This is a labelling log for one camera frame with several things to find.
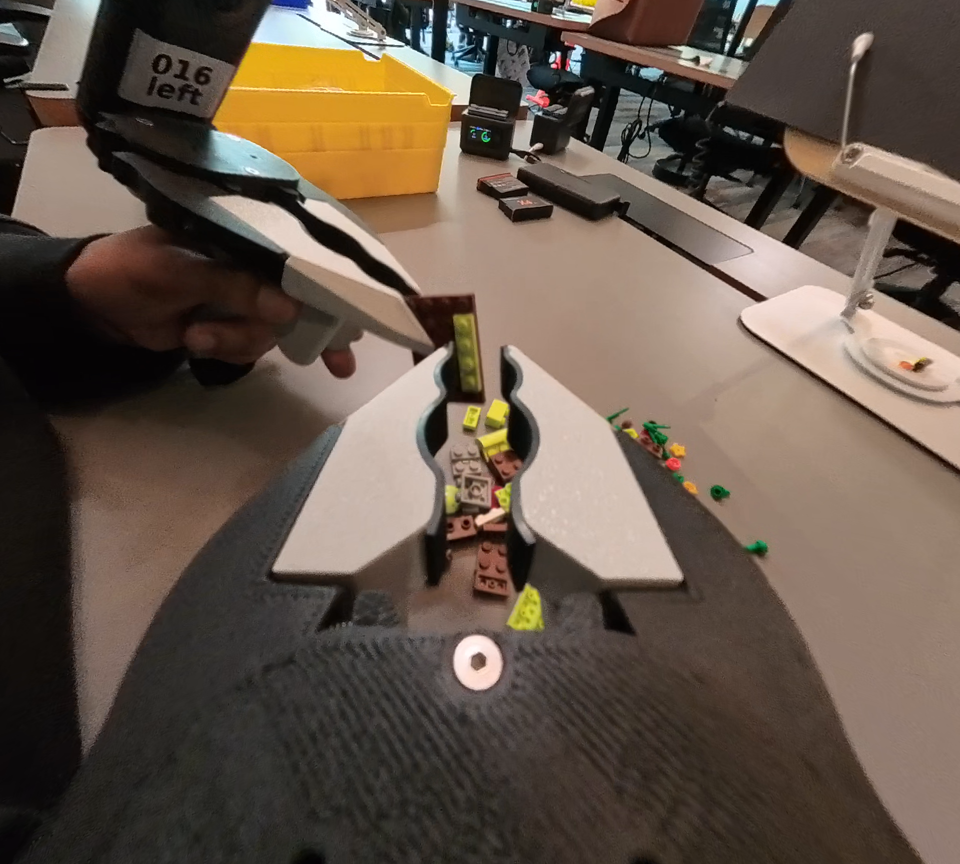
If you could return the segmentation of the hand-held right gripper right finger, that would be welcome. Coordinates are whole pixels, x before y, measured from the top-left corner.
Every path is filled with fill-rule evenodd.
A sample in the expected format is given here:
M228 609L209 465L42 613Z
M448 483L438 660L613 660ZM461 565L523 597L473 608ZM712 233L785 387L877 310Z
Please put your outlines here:
M510 480L512 581L540 596L675 591L681 566L618 434L515 345L501 348Z

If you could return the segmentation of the person's left forearm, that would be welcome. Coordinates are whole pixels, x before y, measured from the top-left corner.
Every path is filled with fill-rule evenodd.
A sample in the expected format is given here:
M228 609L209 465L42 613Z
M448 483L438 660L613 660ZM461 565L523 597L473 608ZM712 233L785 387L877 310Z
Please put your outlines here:
M1 358L4 371L48 409L102 397L98 335L67 287L97 236L63 238L2 216Z

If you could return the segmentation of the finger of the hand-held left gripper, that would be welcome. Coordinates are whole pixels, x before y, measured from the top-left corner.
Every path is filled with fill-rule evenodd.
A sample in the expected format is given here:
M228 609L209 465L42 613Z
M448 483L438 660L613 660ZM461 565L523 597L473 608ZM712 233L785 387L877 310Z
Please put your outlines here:
M421 294L390 250L340 205L298 196L291 198L291 212L318 245L351 261L367 277L404 297Z
M256 249L282 259L281 290L301 305L279 348L286 356L342 350L356 332L369 332L416 354L435 350L407 298L367 277L351 261L318 245L280 203L241 195L210 198L214 219Z

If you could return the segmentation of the pile of toy bricks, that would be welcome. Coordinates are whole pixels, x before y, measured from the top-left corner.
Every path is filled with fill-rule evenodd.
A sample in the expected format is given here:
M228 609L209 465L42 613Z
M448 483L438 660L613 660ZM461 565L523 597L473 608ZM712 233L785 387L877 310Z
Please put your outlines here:
M750 554L708 513L681 468L666 466L668 454L642 430L612 435L626 455L631 480L642 488L657 526L671 548L683 581L640 589L602 589L598 580L546 550L529 569L531 557L512 529L509 479L522 458L507 449L506 431L491 431L489 461L477 440L456 435L445 479L446 570L436 588L422 594L420 630L443 634L507 631L517 602L524 630L600 630L639 634L644 642L704 646L710 660L721 651L745 656L762 648L783 608ZM538 600L521 599L531 584Z

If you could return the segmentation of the person's left hand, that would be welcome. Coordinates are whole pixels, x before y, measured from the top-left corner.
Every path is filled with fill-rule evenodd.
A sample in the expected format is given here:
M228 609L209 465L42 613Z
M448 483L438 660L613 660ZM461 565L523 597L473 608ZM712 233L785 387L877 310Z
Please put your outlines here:
M268 354L303 309L256 276L175 245L156 226L97 237L65 283L86 315L124 343L237 366Z

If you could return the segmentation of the black office chair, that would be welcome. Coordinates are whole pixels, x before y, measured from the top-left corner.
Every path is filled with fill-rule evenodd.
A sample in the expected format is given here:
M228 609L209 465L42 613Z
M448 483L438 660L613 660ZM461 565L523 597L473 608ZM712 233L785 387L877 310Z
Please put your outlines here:
M749 142L698 115L667 118L655 125L670 155L654 162L652 174L666 184L706 190L713 177L730 177L751 166Z

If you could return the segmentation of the lime and brown brick assembly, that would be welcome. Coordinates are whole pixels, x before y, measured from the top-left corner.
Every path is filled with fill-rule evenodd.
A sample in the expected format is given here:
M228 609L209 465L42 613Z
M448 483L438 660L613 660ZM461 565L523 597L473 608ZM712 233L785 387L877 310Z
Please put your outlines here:
M475 295L410 296L407 303L434 348L450 351L441 370L450 401L485 402L485 376Z

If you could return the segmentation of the yellow plastic bin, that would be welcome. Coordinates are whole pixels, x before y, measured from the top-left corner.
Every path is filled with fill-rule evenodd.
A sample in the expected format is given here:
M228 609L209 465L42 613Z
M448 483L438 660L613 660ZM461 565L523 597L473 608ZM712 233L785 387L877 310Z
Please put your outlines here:
M339 200L434 192L454 93L390 55L257 42L214 116Z

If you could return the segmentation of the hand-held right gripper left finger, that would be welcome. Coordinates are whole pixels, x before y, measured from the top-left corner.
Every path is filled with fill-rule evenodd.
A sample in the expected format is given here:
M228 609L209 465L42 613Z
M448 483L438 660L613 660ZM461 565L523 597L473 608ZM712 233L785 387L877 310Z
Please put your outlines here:
M280 581L405 599L448 568L448 345L349 415L271 568Z

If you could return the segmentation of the black charging case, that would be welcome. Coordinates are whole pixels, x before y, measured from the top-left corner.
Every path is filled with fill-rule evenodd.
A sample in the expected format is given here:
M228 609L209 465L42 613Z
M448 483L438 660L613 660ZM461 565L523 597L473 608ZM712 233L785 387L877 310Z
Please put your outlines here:
M461 115L461 152L506 161L513 149L522 93L523 86L517 80L475 73Z

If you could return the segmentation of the flat black power bank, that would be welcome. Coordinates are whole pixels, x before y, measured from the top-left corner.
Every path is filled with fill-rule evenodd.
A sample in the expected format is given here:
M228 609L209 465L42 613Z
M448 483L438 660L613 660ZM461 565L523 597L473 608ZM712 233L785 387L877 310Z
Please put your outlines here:
M588 221L618 215L627 206L618 190L547 162L525 163L515 176L535 196Z

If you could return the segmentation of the wooden desk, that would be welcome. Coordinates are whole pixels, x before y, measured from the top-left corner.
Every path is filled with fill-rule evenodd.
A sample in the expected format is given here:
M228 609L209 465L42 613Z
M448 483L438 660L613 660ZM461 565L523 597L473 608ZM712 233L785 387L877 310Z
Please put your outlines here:
M687 47L641 46L601 39L587 32L562 31L563 44L599 57L614 69L638 66L720 90L730 90L749 63L728 55L707 55L695 62Z

